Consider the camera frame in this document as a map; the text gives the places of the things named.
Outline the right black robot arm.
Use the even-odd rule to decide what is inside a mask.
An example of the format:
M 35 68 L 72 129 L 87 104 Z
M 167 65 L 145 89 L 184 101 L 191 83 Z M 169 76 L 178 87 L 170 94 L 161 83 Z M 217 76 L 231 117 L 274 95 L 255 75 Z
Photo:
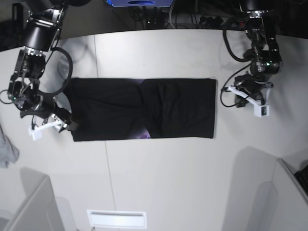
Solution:
M 89 3 L 87 0 L 23 0 L 22 4 L 29 8 L 28 20 L 22 35 L 20 50 L 13 74 L 11 75 L 7 96 L 10 103 L 20 111 L 20 117 L 32 116 L 43 120 L 40 127 L 31 123 L 31 131 L 39 131 L 48 127 L 58 132 L 74 131 L 78 124 L 72 114 L 58 106 L 56 96 L 62 93 L 70 83 L 73 73 L 73 61 L 70 54 L 53 43 L 60 38 L 63 20 L 69 6 L 81 7 Z M 46 52 L 58 51 L 63 54 L 69 64 L 64 84 L 55 92 L 47 93 L 39 90 L 40 78 L 43 76 L 48 59 Z

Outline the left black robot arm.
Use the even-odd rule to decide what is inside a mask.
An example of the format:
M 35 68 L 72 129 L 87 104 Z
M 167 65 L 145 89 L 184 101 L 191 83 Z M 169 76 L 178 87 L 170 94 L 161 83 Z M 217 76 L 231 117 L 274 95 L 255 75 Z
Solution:
M 221 93 L 234 89 L 233 106 L 237 108 L 252 102 L 264 106 L 273 88 L 270 78 L 282 68 L 282 58 L 276 41 L 274 3 L 271 0 L 241 0 L 239 6 L 240 13 L 227 19 L 222 34 L 230 56 L 240 63 L 248 63 L 246 68 L 249 70 L 244 75 L 234 73 L 231 76 L 234 84 L 223 85 Z M 227 30 L 239 22 L 243 23 L 245 33 L 251 41 L 251 48 L 241 58 L 233 53 L 227 38 Z

